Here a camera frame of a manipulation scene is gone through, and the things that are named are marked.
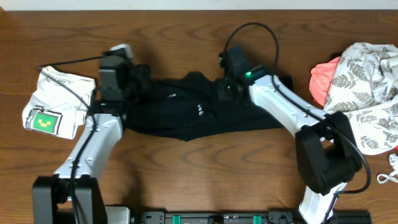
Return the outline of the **black t-shirt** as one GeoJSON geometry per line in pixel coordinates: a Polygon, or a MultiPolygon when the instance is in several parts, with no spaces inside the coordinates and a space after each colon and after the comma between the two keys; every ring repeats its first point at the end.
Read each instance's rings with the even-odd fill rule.
{"type": "Polygon", "coordinates": [[[224,80],[200,72],[153,80],[150,91],[126,109],[125,127],[183,141],[236,131],[281,128],[265,110],[227,94],[224,80]]]}

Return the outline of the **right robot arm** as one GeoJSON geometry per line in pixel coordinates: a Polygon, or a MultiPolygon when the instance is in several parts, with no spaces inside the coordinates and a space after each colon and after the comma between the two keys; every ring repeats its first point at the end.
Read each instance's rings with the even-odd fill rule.
{"type": "Polygon", "coordinates": [[[367,215],[334,209],[345,187],[363,165],[348,118],[314,108],[288,89],[276,75],[250,64],[238,46],[222,51],[225,90],[248,100],[275,118],[295,139],[299,174],[306,185],[298,217],[285,215],[279,223],[366,223],[367,215]]]}

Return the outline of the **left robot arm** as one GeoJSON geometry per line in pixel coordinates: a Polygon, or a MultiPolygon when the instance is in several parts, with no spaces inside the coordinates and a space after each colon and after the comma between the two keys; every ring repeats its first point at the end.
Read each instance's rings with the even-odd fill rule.
{"type": "Polygon", "coordinates": [[[88,109],[86,126],[68,159],[52,176],[32,186],[34,223],[130,223],[131,211],[105,205],[98,178],[122,138],[127,97],[147,86],[147,65],[134,65],[128,48],[103,52],[99,58],[101,99],[88,109]]]}

